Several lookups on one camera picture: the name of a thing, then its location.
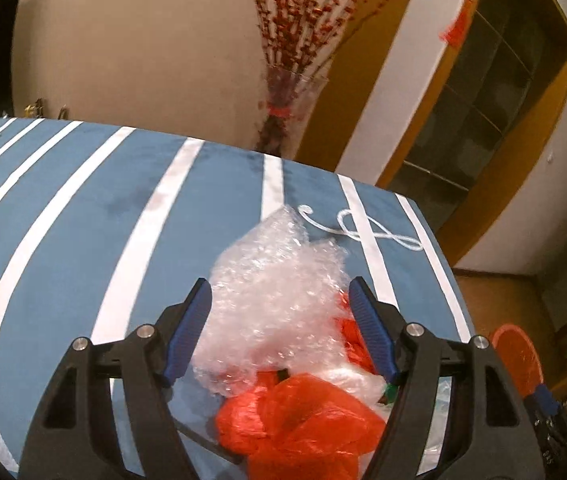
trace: red decorative branch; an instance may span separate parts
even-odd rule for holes
[[[392,0],[381,0],[344,36],[348,22],[357,19],[358,3],[367,1],[255,0],[266,62],[297,74],[308,71],[315,75]]]

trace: orange plastic bag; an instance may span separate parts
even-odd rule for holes
[[[259,415],[260,404],[277,382],[277,372],[259,372],[254,388],[224,402],[215,418],[222,446],[244,455],[257,452],[268,437]]]

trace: beige wall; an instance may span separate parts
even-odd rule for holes
[[[263,70],[252,0],[21,0],[17,113],[126,124],[250,147]]]

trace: blue striped mat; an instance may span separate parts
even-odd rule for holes
[[[185,298],[217,256],[283,204],[346,270],[436,335],[468,340],[463,299],[415,203],[350,178],[212,142],[81,121],[0,119],[0,452],[17,470],[68,345],[124,337]],[[188,373],[170,408],[214,440],[221,400]],[[126,465],[141,473],[113,395]],[[186,441],[203,480],[244,472]]]

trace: bubble wrap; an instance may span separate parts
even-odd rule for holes
[[[343,364],[335,318],[343,317],[344,259],[332,240],[310,243],[289,206],[226,249],[211,272],[212,309],[192,359],[197,379],[234,396],[259,370]]]

